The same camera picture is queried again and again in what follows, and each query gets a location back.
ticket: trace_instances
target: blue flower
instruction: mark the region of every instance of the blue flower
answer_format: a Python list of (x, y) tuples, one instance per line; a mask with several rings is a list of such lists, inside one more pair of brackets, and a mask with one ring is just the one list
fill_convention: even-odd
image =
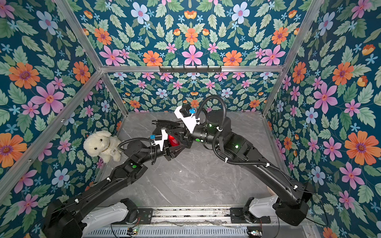
[(42, 180), (44, 179), (42, 179), (40, 176), (38, 179), (35, 179), (34, 181), (36, 182), (36, 185), (40, 185)]
[(226, 11), (226, 15), (228, 15), (229, 17), (231, 17), (233, 14), (234, 14), (234, 12), (232, 12), (231, 8), (229, 11)]
[(368, 58), (368, 59), (365, 60), (365, 61), (368, 62), (367, 65), (370, 64), (370, 63), (372, 63), (372, 64), (375, 63), (375, 59), (378, 59), (378, 56), (376, 56), (376, 57), (374, 57), (374, 56), (375, 56), (374, 54), (371, 54), (371, 55), (370, 55), (370, 58)]
[(11, 51), (13, 51), (13, 49), (11, 49), (10, 47), (10, 45), (5, 45), (5, 44), (3, 44), (3, 43), (1, 43), (1, 45), (4, 47), (4, 48), (2, 48), (2, 51), (6, 51), (8, 54), (11, 52)]
[(20, 107), (16, 107), (16, 105), (13, 105), (13, 108), (10, 108), (9, 111), (13, 112), (13, 115), (16, 115), (16, 113), (20, 113)]
[(204, 20), (202, 17), (203, 17), (203, 15), (201, 15), (201, 16), (198, 15), (198, 16), (197, 16), (197, 21), (198, 21), (199, 23), (201, 23), (201, 21)]
[(15, 131), (18, 131), (18, 129), (16, 128), (17, 124), (14, 124), (13, 126), (11, 126), (11, 124), (7, 124), (6, 126), (8, 127), (8, 129), (6, 129), (5, 132), (10, 132), (11, 134), (13, 134)]
[(287, 17), (287, 12), (285, 12), (284, 14), (281, 15), (282, 20), (286, 19), (286, 17)]
[(378, 212), (378, 210), (381, 210), (380, 207), (377, 206), (376, 202), (370, 203), (372, 206), (370, 207), (371, 209), (374, 209), (375, 212)]
[(56, 76), (60, 76), (61, 77), (61, 72), (59, 71), (59, 69), (57, 69), (54, 73), (56, 73)]
[(154, 11), (152, 11), (151, 9), (148, 9), (148, 12), (147, 12), (147, 14), (148, 14), (150, 17), (153, 17), (153, 16), (154, 16), (154, 14), (155, 14), (155, 12), (154, 12)]
[(87, 21), (88, 21), (88, 19), (86, 18), (85, 15), (79, 15), (79, 16), (81, 17), (81, 20), (83, 20), (84, 22), (87, 22)]
[(353, 123), (353, 125), (351, 125), (351, 128), (352, 128), (352, 130), (351, 131), (355, 131), (355, 132), (357, 132), (357, 130), (358, 129), (360, 129), (360, 127), (359, 126), (357, 126), (357, 123), (355, 122), (355, 123)]

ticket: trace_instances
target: wallpaper wall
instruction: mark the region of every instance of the wallpaper wall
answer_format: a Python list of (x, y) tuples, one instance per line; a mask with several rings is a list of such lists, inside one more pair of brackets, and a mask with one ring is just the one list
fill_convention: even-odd
[[(76, 16), (104, 65), (279, 65), (311, 1), (78, 1)], [(298, 52), (304, 56), (304, 48)], [(273, 72), (158, 75), (116, 72), (130, 110), (169, 111), (219, 94), (230, 110), (262, 110)], [(219, 107), (213, 102), (208, 110)]]
[(94, 71), (55, 4), (40, 3), (0, 1), (0, 178)]
[(323, 201), (310, 213), (325, 238), (381, 236), (380, 6), (322, 7), (268, 114), (290, 173)]

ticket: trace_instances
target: pink flower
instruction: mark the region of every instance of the pink flower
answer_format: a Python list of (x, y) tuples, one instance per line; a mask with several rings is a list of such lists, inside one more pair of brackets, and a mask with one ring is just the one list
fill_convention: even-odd
[(184, 61), (185, 65), (189, 65), (192, 63), (192, 66), (194, 66), (195, 63), (201, 64), (201, 60), (199, 59), (199, 57), (201, 57), (204, 53), (202, 53), (201, 51), (196, 52), (196, 47), (194, 45), (190, 45), (189, 53), (185, 51), (185, 52), (182, 52), (181, 54), (185, 58), (188, 58)]
[(125, 49), (119, 50), (119, 56), (123, 56), (123, 59), (129, 59), (130, 58), (129, 54), (130, 53), (126, 51)]
[(349, 162), (347, 162), (345, 164), (345, 167), (347, 167), (347, 169), (345, 169), (344, 167), (340, 168), (340, 172), (345, 174), (341, 178), (341, 181), (343, 181), (344, 183), (348, 183), (348, 181), (349, 181), (349, 184), (353, 189), (356, 189), (356, 187), (357, 187), (356, 183), (358, 183), (360, 185), (365, 184), (364, 180), (362, 180), (362, 178), (358, 177), (358, 175), (361, 174), (360, 168), (355, 168), (354, 170), (352, 170), (352, 165)]
[(318, 101), (315, 102), (314, 108), (319, 108), (321, 105), (323, 105), (322, 111), (324, 114), (326, 114), (328, 111), (328, 104), (330, 104), (331, 106), (334, 106), (337, 104), (336, 98), (330, 97), (336, 92), (336, 89), (337, 89), (337, 86), (333, 85), (327, 91), (327, 84), (323, 82), (321, 86), (322, 92), (318, 92), (318, 91), (314, 92), (314, 97), (316, 99), (319, 99)]
[(177, 80), (177, 82), (173, 83), (173, 87), (176, 89), (182, 88), (182, 83)]
[(291, 76), (290, 77), (287, 77), (286, 76), (286, 78), (285, 79), (283, 79), (283, 89), (285, 89), (286, 91), (288, 90), (288, 87), (290, 87), (291, 86), (291, 83), (290, 83), (290, 81), (291, 81)]
[(50, 108), (55, 112), (59, 113), (62, 108), (64, 108), (64, 105), (58, 101), (58, 99), (64, 98), (64, 93), (63, 92), (56, 92), (54, 93), (54, 86), (52, 83), (48, 83), (46, 86), (47, 91), (43, 89), (40, 86), (36, 87), (37, 92), (42, 96), (34, 96), (30, 100), (34, 104), (44, 104), (41, 107), (41, 112), (42, 115), (47, 115), (50, 112)]
[(300, 96), (300, 92), (298, 92), (298, 91), (299, 91), (299, 86), (297, 86), (297, 87), (293, 86), (292, 87), (292, 91), (290, 92), (290, 95), (292, 95), (291, 101), (292, 100), (295, 100), (295, 101), (298, 100), (298, 96)]
[(24, 176), (22, 176), (20, 178), (19, 182), (14, 187), (14, 192), (19, 193), (22, 190), (24, 184), (25, 184), (25, 186), (32, 186), (33, 185), (33, 179), (30, 179), (30, 177), (35, 176), (36, 173), (37, 173), (37, 170), (34, 169), (34, 170), (27, 172)]
[(355, 209), (355, 206), (353, 205), (353, 202), (355, 199), (353, 197), (350, 197), (348, 194), (348, 191), (345, 190), (344, 193), (339, 192), (339, 195), (341, 198), (339, 198), (339, 202), (344, 203), (345, 209), (348, 210), (348, 208)]
[(291, 171), (293, 171), (295, 165), (292, 163), (292, 161), (290, 161), (290, 162), (288, 163), (288, 167), (290, 168)]
[(210, 51), (210, 53), (217, 52), (217, 49), (218, 49), (218, 46), (216, 46), (216, 43), (213, 43), (213, 45), (209, 44), (208, 50)]
[(266, 55), (267, 57), (263, 57), (263, 59), (261, 59), (261, 62), (262, 63), (266, 63), (266, 65), (272, 65), (272, 63), (274, 63), (275, 65), (277, 64), (280, 64), (280, 59), (278, 59), (278, 57), (282, 57), (286, 54), (285, 51), (280, 51), (280, 45), (277, 45), (275, 48), (274, 48), (274, 51), (272, 51), (271, 49), (266, 49)]
[(359, 18), (362, 18), (362, 16), (364, 15), (364, 11), (368, 10), (371, 6), (372, 3), (370, 3), (369, 0), (359, 0), (359, 5), (352, 8), (352, 12), (355, 13), (352, 16), (352, 20), (355, 19), (357, 16), (359, 16)]
[(296, 111), (298, 108), (292, 105), (290, 114), (294, 117), (298, 112)]
[(208, 89), (212, 89), (212, 88), (215, 87), (214, 84), (215, 84), (214, 82), (212, 82), (212, 81), (209, 80), (209, 82), (206, 83), (206, 86), (207, 86)]
[(262, 56), (265, 56), (265, 50), (263, 50), (262, 48), (259, 48), (259, 51), (256, 51), (255, 54), (256, 54), (255, 56), (256, 58), (259, 57), (261, 59)]
[(233, 75), (233, 78), (237, 78), (237, 80), (240, 80), (241, 78), (245, 77), (245, 72), (237, 72)]
[(99, 89), (102, 89), (102, 83), (103, 81), (100, 79), (98, 82), (96, 82), (95, 89), (98, 91)]
[(39, 161), (42, 161), (42, 160), (45, 158), (45, 155), (47, 155), (47, 156), (50, 156), (50, 155), (51, 155), (51, 150), (49, 150), (49, 149), (50, 149), (52, 146), (53, 146), (53, 143), (51, 143), (51, 142), (49, 142), (49, 143), (46, 145), (44, 151), (41, 152), (41, 154), (38, 155), (38, 160), (39, 160)]
[(352, 99), (351, 103), (345, 103), (345, 106), (347, 107), (347, 109), (344, 110), (345, 113), (349, 113), (349, 115), (352, 117), (353, 116), (353, 113), (360, 113), (360, 110), (358, 109), (358, 107), (361, 105), (361, 103), (356, 103), (355, 104), (355, 100)]
[(30, 195), (30, 193), (26, 195), (25, 201), (18, 202), (18, 205), (20, 207), (18, 214), (20, 215), (24, 211), (26, 214), (29, 214), (32, 208), (38, 205), (38, 202), (35, 202), (37, 198), (38, 195), (34, 195), (33, 197)]
[(94, 113), (93, 113), (94, 109), (93, 109), (93, 108), (91, 108), (90, 106), (87, 106), (87, 107), (85, 107), (85, 108), (86, 108), (85, 114), (86, 114), (88, 117), (94, 115)]
[(65, 141), (60, 141), (59, 142), (60, 146), (57, 148), (58, 150), (61, 150), (61, 153), (65, 153), (65, 151), (69, 151), (69, 146), (71, 145), (71, 143), (69, 143), (67, 140)]
[(119, 56), (119, 50), (113, 50), (111, 53), (111, 50), (108, 46), (103, 46), (103, 49), (106, 52), (101, 51), (101, 52), (99, 52), (99, 54), (102, 57), (107, 58), (107, 60), (106, 60), (107, 65), (114, 64), (115, 66), (119, 66), (120, 65), (119, 63), (125, 62), (124, 59), (118, 57)]
[(143, 78), (147, 78), (148, 81), (151, 81), (152, 78), (155, 78), (155, 76), (153, 76), (153, 72), (146, 72), (146, 73), (142, 73), (143, 74)]
[(34, 114), (40, 114), (40, 112), (37, 110), (38, 105), (33, 105), (31, 101), (28, 102), (28, 105), (21, 105), (22, 108), (25, 110), (22, 112), (24, 115), (29, 114), (31, 118), (34, 117)]
[(330, 159), (332, 161), (335, 160), (335, 156), (337, 156), (338, 158), (342, 158), (342, 154), (340, 151), (338, 151), (338, 149), (341, 148), (341, 143), (336, 143), (335, 144), (335, 141), (334, 139), (331, 137), (330, 140), (329, 140), (329, 143), (327, 141), (324, 141), (323, 142), (323, 145), (327, 148), (324, 150), (324, 154), (325, 155), (330, 155)]
[(320, 89), (322, 83), (323, 83), (322, 78), (318, 77), (318, 78), (315, 78), (315, 82), (312, 84), (312, 86), (315, 87), (315, 90)]
[(63, 87), (66, 86), (66, 84), (64, 84), (64, 83), (62, 82), (62, 78), (54, 77), (54, 81), (52, 81), (51, 83), (55, 85), (55, 86), (54, 86), (54, 89), (60, 89), (60, 90), (62, 90)]
[(249, 80), (246, 80), (246, 81), (243, 81), (243, 83), (241, 84), (241, 86), (243, 86), (243, 88), (248, 88), (250, 86), (250, 82)]
[(87, 102), (87, 100), (92, 100), (92, 98), (91, 98), (91, 96), (93, 95), (94, 93), (92, 92), (92, 91), (90, 91), (87, 95), (86, 95), (86, 97), (84, 98), (85, 99), (85, 102)]
[(216, 74), (214, 77), (218, 78), (218, 81), (221, 81), (222, 79), (227, 79), (227, 76), (229, 73), (228, 72), (221, 72)]
[(141, 80), (138, 81), (138, 86), (139, 88), (142, 88), (142, 89), (145, 89), (147, 87), (146, 82), (145, 81), (142, 82)]
[(171, 75), (171, 73), (159, 73), (159, 75), (161, 75), (160, 76), (161, 80), (165, 79), (165, 81), (167, 82), (169, 81), (170, 78), (173, 78), (173, 75)]
[(10, 5), (5, 5), (5, 4), (6, 4), (6, 0), (0, 0), (0, 17), (4, 18), (7, 15), (10, 18), (14, 19), (14, 16), (11, 13), (11, 11), (14, 11), (14, 8)]
[(308, 142), (308, 145), (310, 146), (309, 150), (313, 150), (313, 152), (316, 152), (316, 149), (319, 149), (319, 146), (317, 145), (317, 140), (310, 139), (310, 142)]
[(171, 43), (168, 43), (168, 46), (166, 48), (168, 50), (168, 53), (170, 53), (170, 52), (174, 53), (174, 51), (177, 50), (177, 48), (174, 46), (174, 44), (171, 44)]

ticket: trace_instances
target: floral wallpaper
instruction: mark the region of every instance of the floral wallpaper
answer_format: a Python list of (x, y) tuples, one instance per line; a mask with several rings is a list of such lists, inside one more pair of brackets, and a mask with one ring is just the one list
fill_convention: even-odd
[(104, 165), (101, 158), (87, 155), (84, 140), (98, 130), (115, 134), (121, 123), (122, 113), (99, 80), (3, 201), (0, 237), (45, 237), (42, 219), (49, 203), (89, 189)]
[(309, 212), (325, 238), (381, 237), (380, 6), (322, 7), (267, 114), (289, 172), (322, 199)]
[(94, 71), (55, 4), (40, 3), (0, 0), (0, 178)]

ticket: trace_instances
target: light blue flower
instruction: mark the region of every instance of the light blue flower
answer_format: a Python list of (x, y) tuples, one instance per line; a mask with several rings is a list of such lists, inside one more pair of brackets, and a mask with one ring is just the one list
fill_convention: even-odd
[(13, 49), (10, 48), (11, 47), (10, 45), (5, 45), (5, 44), (1, 43), (1, 46), (4, 47), (4, 48), (2, 48), (2, 51), (6, 51), (8, 54), (11, 51), (13, 51)]
[(201, 15), (201, 16), (198, 15), (198, 16), (197, 16), (197, 21), (198, 21), (199, 23), (201, 23), (201, 21), (204, 20), (202, 17), (203, 17), (203, 15)]
[(14, 124), (13, 126), (11, 126), (11, 124), (7, 124), (6, 126), (8, 127), (8, 129), (6, 129), (5, 132), (10, 132), (11, 134), (13, 134), (15, 131), (18, 131), (18, 129), (16, 128), (17, 124)]
[(374, 54), (371, 54), (371, 55), (370, 55), (370, 58), (368, 58), (368, 59), (365, 60), (365, 61), (368, 62), (367, 65), (370, 64), (370, 63), (372, 63), (372, 64), (375, 63), (375, 59), (378, 59), (378, 56), (376, 56), (376, 57), (374, 57), (374, 56), (375, 56)]
[(16, 115), (16, 113), (20, 113), (20, 107), (16, 107), (16, 105), (13, 105), (13, 108), (10, 108), (9, 111), (13, 112), (13, 115)]
[(355, 132), (357, 132), (357, 130), (359, 130), (360, 129), (360, 127), (359, 126), (357, 126), (357, 123), (355, 122), (355, 123), (353, 123), (353, 125), (351, 125), (351, 128), (352, 128), (352, 130), (351, 131), (355, 131)]

